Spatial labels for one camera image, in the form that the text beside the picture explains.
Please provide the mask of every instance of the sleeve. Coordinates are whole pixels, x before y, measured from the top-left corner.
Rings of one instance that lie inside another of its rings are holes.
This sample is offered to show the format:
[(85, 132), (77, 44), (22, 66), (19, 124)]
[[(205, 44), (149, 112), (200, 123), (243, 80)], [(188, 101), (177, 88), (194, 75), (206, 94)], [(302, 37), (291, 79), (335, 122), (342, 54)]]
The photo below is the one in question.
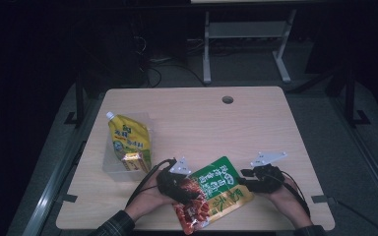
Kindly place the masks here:
[(128, 236), (131, 235), (134, 227), (133, 219), (124, 210), (120, 210), (90, 236)]
[(294, 236), (325, 236), (327, 233), (321, 225), (312, 225), (293, 231)]

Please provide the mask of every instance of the cable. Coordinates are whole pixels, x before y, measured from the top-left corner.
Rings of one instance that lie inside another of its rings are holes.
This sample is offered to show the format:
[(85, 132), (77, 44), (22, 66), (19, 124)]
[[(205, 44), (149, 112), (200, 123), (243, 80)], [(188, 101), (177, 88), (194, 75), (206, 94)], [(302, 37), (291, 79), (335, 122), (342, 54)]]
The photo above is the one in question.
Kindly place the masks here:
[(193, 54), (194, 52), (197, 52), (199, 50), (202, 50), (204, 49), (202, 47), (202, 45), (204, 45), (204, 40), (201, 39), (201, 38), (197, 38), (197, 39), (188, 39), (187, 40), (188, 42), (188, 46), (189, 46), (189, 42), (197, 42), (197, 44), (195, 44), (194, 46), (190, 47), (187, 49), (187, 55), (190, 56), (191, 54)]
[(141, 193), (141, 192), (144, 192), (144, 191), (146, 191), (146, 190), (149, 190), (149, 189), (153, 189), (153, 188), (155, 188), (155, 187), (158, 187), (158, 185), (154, 185), (154, 186), (151, 186), (151, 187), (149, 187), (149, 188), (142, 189), (142, 190), (140, 190), (140, 193)]
[(139, 55), (143, 55), (143, 52), (146, 50), (147, 48), (147, 42), (146, 40), (143, 38), (143, 37), (140, 37), (140, 36), (134, 36), (134, 39), (139, 39), (139, 40), (143, 40), (143, 48), (141, 50), (137, 50), (137, 54)]
[(180, 66), (180, 65), (157, 65), (158, 67), (179, 67), (179, 68), (182, 68), (182, 69), (184, 69), (184, 70), (186, 70), (186, 71), (188, 71), (188, 72), (190, 72), (192, 75), (194, 75), (195, 76), (195, 78), (204, 86), (204, 87), (206, 87), (207, 86), (207, 84), (205, 84), (203, 81), (202, 81), (202, 79), (198, 76), (198, 75), (196, 75), (196, 73), (195, 72), (193, 72), (192, 70), (190, 70), (189, 68), (186, 68), (186, 67), (184, 67), (184, 66)]
[(299, 185), (296, 184), (296, 181), (294, 181), (294, 179), (293, 179), (289, 174), (287, 174), (286, 172), (281, 171), (281, 173), (287, 175), (287, 177), (289, 177), (289, 178), (293, 181), (293, 184), (296, 185), (298, 192), (299, 192), (300, 195), (302, 196), (302, 199), (305, 199), (305, 197), (304, 197), (303, 194), (302, 194), (302, 191), (301, 191), (300, 188), (299, 188)]
[(157, 72), (157, 74), (158, 74), (158, 81), (157, 81), (157, 83), (156, 83), (155, 85), (152, 85), (152, 82), (150, 81), (150, 76), (148, 76), (148, 79), (147, 79), (147, 83), (148, 83), (149, 88), (155, 88), (155, 87), (157, 87), (157, 86), (160, 84), (160, 82), (161, 82), (161, 79), (162, 79), (161, 72), (158, 71), (158, 70), (156, 70), (155, 68), (152, 68), (152, 67), (148, 68), (148, 70), (155, 71), (155, 72)]
[(226, 57), (236, 53), (236, 47), (224, 42), (217, 41), (217, 45), (211, 45), (211, 55), (214, 57)]
[(105, 65), (103, 62), (101, 62), (96, 56), (94, 56), (80, 41), (74, 39), (77, 45), (79, 45), (82, 50), (84, 50), (88, 55), (90, 55), (100, 66), (102, 66), (107, 72), (111, 73), (112, 75), (115, 75), (115, 73), (109, 69), (107, 65)]
[(150, 59), (150, 62), (153, 62), (153, 63), (156, 63), (156, 64), (161, 64), (161, 63), (164, 63), (166, 61), (170, 61), (172, 60), (173, 58), (172, 57), (163, 57), (163, 58), (159, 58), (159, 59)]
[(151, 171), (149, 171), (149, 173), (146, 175), (146, 177), (144, 177), (144, 179), (141, 181), (141, 183), (137, 186), (136, 190), (134, 191), (134, 193), (131, 195), (130, 199), (128, 200), (126, 207), (133, 202), (133, 200), (137, 197), (137, 195), (139, 195), (142, 191), (146, 190), (146, 189), (144, 189), (144, 190), (141, 190), (141, 189), (147, 183), (147, 181), (156, 173), (156, 171), (158, 171), (160, 166), (165, 164), (166, 162), (171, 164), (172, 161), (173, 161), (173, 159), (166, 159), (166, 160), (160, 162), (159, 164), (155, 165), (153, 167), (153, 169)]
[(308, 214), (309, 217), (311, 217), (311, 211), (309, 210), (309, 206), (308, 206), (308, 203), (305, 201), (305, 198), (302, 198), (299, 196), (299, 194), (288, 184), (288, 183), (285, 183), (281, 180), (279, 180), (278, 178), (276, 178), (275, 176), (272, 176), (272, 175), (268, 175), (268, 174), (263, 174), (264, 176), (267, 176), (267, 177), (270, 177), (272, 179), (275, 179), (276, 181), (278, 181), (279, 183), (281, 183), (282, 185), (284, 185), (285, 188), (287, 188), (293, 195), (294, 197), (296, 198), (296, 200), (299, 202), (299, 204), (302, 206), (302, 208), (305, 210), (306, 214)]
[(376, 224), (374, 221), (372, 221), (371, 219), (369, 219), (366, 216), (364, 216), (362, 213), (360, 213), (357, 210), (353, 209), (351, 206), (348, 206), (348, 205), (344, 204), (343, 202), (340, 202), (340, 201), (337, 201), (337, 200), (336, 200), (336, 202), (339, 205), (341, 205), (342, 207), (345, 207), (349, 211), (355, 213), (357, 216), (360, 216), (361, 218), (363, 218), (364, 220), (366, 220), (367, 222), (369, 222), (372, 226), (374, 226), (376, 229), (378, 229), (378, 224)]

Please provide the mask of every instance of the food pouch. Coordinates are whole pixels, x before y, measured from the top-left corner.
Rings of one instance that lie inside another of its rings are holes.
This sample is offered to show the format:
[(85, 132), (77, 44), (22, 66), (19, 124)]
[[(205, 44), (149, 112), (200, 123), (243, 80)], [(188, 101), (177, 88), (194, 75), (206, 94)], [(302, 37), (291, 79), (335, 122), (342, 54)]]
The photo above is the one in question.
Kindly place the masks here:
[(123, 115), (108, 112), (109, 131), (116, 157), (127, 170), (151, 169), (150, 134), (146, 125)]
[(239, 177), (226, 156), (196, 171), (181, 183), (181, 188), (199, 194), (187, 205), (174, 204), (186, 235), (200, 230), (253, 200), (254, 195), (237, 183)]

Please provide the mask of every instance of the transparent plastic container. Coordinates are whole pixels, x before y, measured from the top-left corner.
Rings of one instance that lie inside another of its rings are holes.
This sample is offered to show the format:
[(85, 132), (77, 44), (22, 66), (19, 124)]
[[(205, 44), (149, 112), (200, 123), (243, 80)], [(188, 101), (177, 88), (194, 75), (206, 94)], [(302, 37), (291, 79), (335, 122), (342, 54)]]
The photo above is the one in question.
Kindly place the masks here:
[[(149, 130), (150, 144), (151, 144), (151, 158), (153, 160), (153, 120), (150, 119), (149, 113), (131, 113), (131, 114), (121, 114), (127, 116), (133, 120), (145, 124)], [(141, 181), (146, 177), (147, 173), (143, 170), (127, 170), (124, 164), (116, 157), (113, 150), (112, 138), (110, 133), (107, 134), (106, 148), (103, 157), (102, 170), (108, 174), (115, 182), (130, 182), (130, 181)]]

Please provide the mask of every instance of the wooden table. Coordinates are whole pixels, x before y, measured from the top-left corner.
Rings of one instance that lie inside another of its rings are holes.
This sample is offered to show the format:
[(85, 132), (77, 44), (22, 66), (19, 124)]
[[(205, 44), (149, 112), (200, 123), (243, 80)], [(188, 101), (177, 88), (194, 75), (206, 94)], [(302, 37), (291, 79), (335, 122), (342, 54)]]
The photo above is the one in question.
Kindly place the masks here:
[[(231, 96), (226, 104), (222, 98)], [(277, 87), (257, 88), (134, 88), (112, 89), (102, 103), (56, 224), (62, 229), (94, 229), (125, 207), (138, 182), (115, 182), (102, 171), (108, 142), (105, 114), (148, 112), (154, 122), (153, 163), (185, 156), (196, 171), (221, 156), (235, 169), (250, 168), (259, 151), (285, 151), (274, 163), (298, 183), (309, 204), (312, 220), (326, 230), (335, 226), (308, 153), (284, 93)], [(172, 206), (142, 217), (142, 230), (181, 230)], [(266, 199), (256, 196), (204, 230), (275, 231), (293, 229)]]

